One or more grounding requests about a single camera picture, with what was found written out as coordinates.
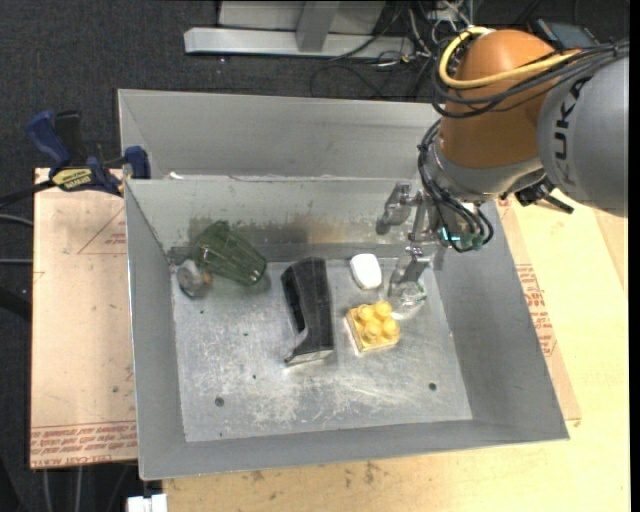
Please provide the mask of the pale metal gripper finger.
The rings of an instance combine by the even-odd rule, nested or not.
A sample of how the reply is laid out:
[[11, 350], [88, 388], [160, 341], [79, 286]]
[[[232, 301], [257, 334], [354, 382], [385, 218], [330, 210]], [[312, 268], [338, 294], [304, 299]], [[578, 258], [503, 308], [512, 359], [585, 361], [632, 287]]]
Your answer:
[[393, 226], [404, 223], [411, 212], [411, 185], [409, 183], [397, 183], [384, 204], [384, 211], [376, 220], [376, 233], [387, 234]]
[[423, 272], [423, 249], [413, 245], [407, 246], [404, 253], [398, 258], [389, 279], [388, 295], [390, 297], [398, 296], [405, 285], [416, 283]]

